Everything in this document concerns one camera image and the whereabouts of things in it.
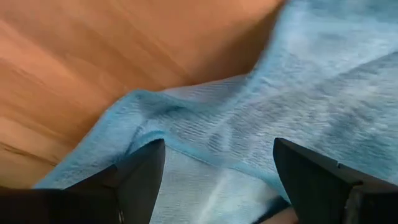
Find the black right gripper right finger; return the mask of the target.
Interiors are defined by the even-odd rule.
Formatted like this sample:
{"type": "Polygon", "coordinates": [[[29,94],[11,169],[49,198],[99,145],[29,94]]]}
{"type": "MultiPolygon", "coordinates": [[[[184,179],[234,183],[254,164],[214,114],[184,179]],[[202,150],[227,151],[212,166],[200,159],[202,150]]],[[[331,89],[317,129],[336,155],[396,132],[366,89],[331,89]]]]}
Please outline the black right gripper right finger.
{"type": "Polygon", "coordinates": [[[303,224],[397,224],[397,186],[276,138],[273,158],[303,224]]]}

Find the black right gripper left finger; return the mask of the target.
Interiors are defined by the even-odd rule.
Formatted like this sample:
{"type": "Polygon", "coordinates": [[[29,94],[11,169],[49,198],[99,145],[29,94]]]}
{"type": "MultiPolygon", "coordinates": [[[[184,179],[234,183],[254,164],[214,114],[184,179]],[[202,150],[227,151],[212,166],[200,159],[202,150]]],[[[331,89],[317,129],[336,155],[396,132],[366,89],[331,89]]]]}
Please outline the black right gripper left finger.
{"type": "Polygon", "coordinates": [[[65,189],[1,188],[1,224],[150,222],[162,182],[164,140],[156,139],[65,189]]]}

